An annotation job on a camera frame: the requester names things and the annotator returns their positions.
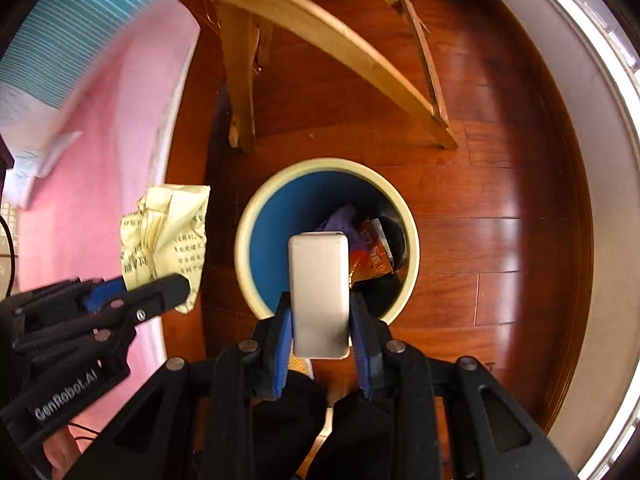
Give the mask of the yellow printed paper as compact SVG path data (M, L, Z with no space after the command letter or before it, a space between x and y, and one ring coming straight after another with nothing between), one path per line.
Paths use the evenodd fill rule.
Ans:
M122 217L120 266L126 289L181 274L190 292L177 311L194 309L205 261L209 192L207 185L151 186L137 210Z

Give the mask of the white rectangular box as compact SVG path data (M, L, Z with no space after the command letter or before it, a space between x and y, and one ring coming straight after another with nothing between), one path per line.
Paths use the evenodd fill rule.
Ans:
M349 258L342 232L308 232L288 241L293 352L304 359L348 356Z

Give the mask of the cream and blue trash bin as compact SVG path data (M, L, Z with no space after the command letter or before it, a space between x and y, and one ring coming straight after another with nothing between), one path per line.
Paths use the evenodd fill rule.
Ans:
M360 226L390 226L381 260L390 272L362 286L369 313L391 323L407 304L419 273L416 222L396 188L366 166L339 158L317 158L271 177L250 199L236 231L236 278L256 318L270 318L282 294L303 292L309 315L341 316L348 310L356 278L349 259L368 255L369 234Z

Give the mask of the orange snack wrapper in bin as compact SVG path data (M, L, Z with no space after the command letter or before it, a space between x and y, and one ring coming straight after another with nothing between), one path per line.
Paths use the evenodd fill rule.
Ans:
M394 257L380 220L366 220L356 229L349 249L349 284L382 278L394 272Z

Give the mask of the pink bed sheet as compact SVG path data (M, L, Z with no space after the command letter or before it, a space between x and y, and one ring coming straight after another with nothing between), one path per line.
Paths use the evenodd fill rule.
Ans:
M120 219L165 181L198 36L182 3L158 0L107 50L65 125L79 139L18 215L20 289L119 276Z

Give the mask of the teal and white tablecloth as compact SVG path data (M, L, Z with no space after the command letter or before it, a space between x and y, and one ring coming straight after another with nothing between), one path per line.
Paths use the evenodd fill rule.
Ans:
M81 135L63 128L104 51L156 0L39 0L1 58L1 136L14 159L4 199L28 206Z

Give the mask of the wooden table frame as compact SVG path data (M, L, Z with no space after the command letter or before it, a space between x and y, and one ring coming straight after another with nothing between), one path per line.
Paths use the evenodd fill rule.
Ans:
M458 147L439 76L428 47L426 26L410 0L384 0L407 22L423 65L427 92L421 93L384 56L354 30L311 0L212 0L221 29L222 55L232 123L229 144L254 150L254 67L269 62L272 31L284 28L372 84L408 114L433 125L427 133L445 150Z

